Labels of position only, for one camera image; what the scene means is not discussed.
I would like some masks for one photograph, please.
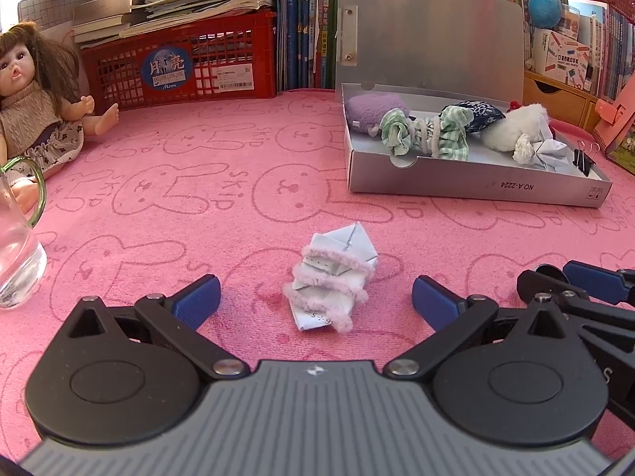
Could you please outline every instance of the doll's face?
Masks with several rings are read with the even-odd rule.
[[[31,83],[35,73],[36,67],[27,47],[15,46],[0,59],[0,96],[21,91]]]

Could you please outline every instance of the blue round label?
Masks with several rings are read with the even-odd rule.
[[[148,54],[141,65],[141,78],[153,89],[169,91],[192,77],[192,60],[177,46],[163,46]]]

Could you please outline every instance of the floral skirt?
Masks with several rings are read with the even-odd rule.
[[[44,129],[22,155],[33,159],[42,170],[44,178],[50,177],[69,161],[74,160],[84,146],[84,128],[81,121],[58,122]],[[18,180],[34,179],[30,166],[20,163],[6,173],[10,186]]]

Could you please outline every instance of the doll's foot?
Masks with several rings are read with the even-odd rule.
[[[18,203],[18,207],[24,216],[37,204],[39,198],[39,190],[37,183],[32,181],[18,182],[12,186],[11,191]]]
[[[112,104],[94,126],[94,134],[102,136],[119,123],[119,104]]]

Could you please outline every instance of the white fluffy toy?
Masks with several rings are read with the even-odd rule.
[[[492,150],[514,152],[514,161],[519,164],[532,164],[536,153],[533,144],[547,139],[544,134],[548,123],[547,109],[540,104],[530,104],[488,125],[481,131],[481,140]]]

